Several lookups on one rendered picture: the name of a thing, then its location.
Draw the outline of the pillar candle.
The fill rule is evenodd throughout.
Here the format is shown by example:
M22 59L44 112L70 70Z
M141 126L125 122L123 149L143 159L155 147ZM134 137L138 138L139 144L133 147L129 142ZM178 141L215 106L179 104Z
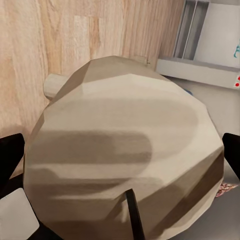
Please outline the pillar candle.
M169 240L212 205L225 146L208 107L140 62L92 59L24 145L23 190L63 240Z
M144 56L139 56L139 55L136 55L134 60L136 60L137 62L141 63L142 65L146 66L148 65L148 57L144 57Z
M53 100L65 83L70 79L70 76L65 76L59 73L51 73L44 81L44 95Z

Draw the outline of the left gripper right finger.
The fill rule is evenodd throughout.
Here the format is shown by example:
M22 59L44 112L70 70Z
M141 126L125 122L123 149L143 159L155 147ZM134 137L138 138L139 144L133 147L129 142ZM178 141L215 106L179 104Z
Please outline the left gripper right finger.
M225 133L222 138L224 160L227 160L240 180L240 136Z

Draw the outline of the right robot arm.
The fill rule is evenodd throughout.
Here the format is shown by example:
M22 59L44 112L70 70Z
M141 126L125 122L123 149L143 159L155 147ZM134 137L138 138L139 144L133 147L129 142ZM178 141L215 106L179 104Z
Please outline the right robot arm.
M223 183L232 184L232 185L240 185L240 180L227 162L224 160L224 169L223 169Z

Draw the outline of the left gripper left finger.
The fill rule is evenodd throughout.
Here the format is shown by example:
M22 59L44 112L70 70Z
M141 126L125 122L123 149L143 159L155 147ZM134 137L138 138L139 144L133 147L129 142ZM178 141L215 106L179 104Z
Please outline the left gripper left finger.
M25 144L22 133L0 138L0 193L23 158Z

